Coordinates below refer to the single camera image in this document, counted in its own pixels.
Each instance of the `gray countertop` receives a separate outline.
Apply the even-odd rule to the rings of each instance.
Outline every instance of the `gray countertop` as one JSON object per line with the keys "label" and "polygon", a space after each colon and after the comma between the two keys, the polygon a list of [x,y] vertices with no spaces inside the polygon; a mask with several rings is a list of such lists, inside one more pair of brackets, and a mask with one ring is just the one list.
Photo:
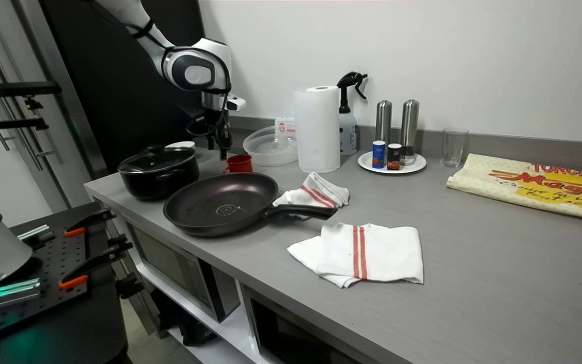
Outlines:
{"label": "gray countertop", "polygon": [[[296,165],[262,172],[283,191],[305,179]],[[420,174],[378,177],[363,172],[355,158],[323,174],[351,191],[349,207],[332,220],[417,227],[422,244],[424,286],[349,289],[320,279],[286,253],[289,246],[320,234],[320,220],[204,241],[170,225],[162,203],[135,200],[117,174],[87,189],[146,232],[198,255],[380,362],[582,362],[582,219],[446,191],[449,174],[428,160]]]}

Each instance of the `white plate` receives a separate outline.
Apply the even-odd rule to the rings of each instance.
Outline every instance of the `white plate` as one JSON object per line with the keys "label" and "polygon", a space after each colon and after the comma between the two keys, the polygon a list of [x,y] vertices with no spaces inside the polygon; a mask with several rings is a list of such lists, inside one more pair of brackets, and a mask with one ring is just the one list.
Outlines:
{"label": "white plate", "polygon": [[420,155],[415,155],[415,165],[400,167],[400,171],[371,169],[371,153],[366,153],[358,158],[358,167],[361,167],[363,171],[368,171],[371,174],[388,174],[388,177],[417,174],[422,169],[427,169],[427,165],[428,165],[427,158],[422,158]]}

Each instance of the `dish towel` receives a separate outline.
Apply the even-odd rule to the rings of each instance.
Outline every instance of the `dish towel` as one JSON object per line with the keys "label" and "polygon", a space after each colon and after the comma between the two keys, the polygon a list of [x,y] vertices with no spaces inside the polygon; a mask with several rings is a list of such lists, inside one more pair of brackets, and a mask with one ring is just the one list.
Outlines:
{"label": "dish towel", "polygon": [[340,209],[349,203],[349,191],[332,184],[329,180],[322,179],[320,174],[312,172],[303,187],[298,191],[286,191],[279,196],[272,207],[276,205],[305,205],[305,207],[327,207]]}
{"label": "dish towel", "polygon": [[327,222],[320,237],[296,244],[286,252],[341,289],[358,282],[424,283],[420,241],[415,227]]}

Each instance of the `black frying pan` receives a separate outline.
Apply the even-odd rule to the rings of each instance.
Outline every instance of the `black frying pan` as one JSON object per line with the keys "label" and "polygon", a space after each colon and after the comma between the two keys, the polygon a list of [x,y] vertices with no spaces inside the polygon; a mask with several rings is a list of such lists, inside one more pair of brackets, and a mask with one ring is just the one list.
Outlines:
{"label": "black frying pan", "polygon": [[336,209],[272,207],[276,183],[264,174],[225,174],[187,184],[170,196],[164,214],[195,237],[232,234],[276,214],[329,219]]}

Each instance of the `pot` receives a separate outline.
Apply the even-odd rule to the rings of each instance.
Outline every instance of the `pot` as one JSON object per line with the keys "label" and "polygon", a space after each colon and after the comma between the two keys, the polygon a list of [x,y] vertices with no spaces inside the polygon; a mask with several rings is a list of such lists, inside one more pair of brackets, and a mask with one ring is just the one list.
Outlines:
{"label": "pot", "polygon": [[147,148],[125,158],[119,165],[119,174],[135,199],[164,200],[198,180],[196,153],[193,148]]}
{"label": "pot", "polygon": [[165,203],[170,222],[193,237],[225,237],[259,227],[272,216],[329,219],[336,209],[279,205],[279,189],[264,174],[225,174],[195,183]]}

